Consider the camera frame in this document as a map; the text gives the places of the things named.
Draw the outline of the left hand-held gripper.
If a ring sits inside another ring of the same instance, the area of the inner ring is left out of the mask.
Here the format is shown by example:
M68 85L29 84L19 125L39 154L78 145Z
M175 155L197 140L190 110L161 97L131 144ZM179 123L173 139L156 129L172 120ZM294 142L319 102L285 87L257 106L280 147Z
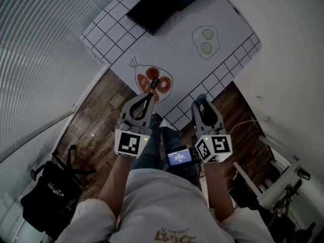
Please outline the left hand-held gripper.
M134 111L144 104L142 114L134 116ZM154 94L140 94L126 102L121 110L120 119L115 127L114 154L137 159L146 147L152 130L148 128L154 107ZM141 125L134 121L141 120Z

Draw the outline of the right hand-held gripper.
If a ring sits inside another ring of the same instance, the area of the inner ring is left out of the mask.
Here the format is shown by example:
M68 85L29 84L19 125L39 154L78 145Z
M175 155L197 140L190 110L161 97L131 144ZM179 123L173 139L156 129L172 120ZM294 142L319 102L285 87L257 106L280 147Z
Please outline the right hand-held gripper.
M198 140L194 147L204 164L221 163L232 153L231 136L226 134L223 117L210 101L205 102L205 124L200 106L196 101L191 105L192 122L197 131Z

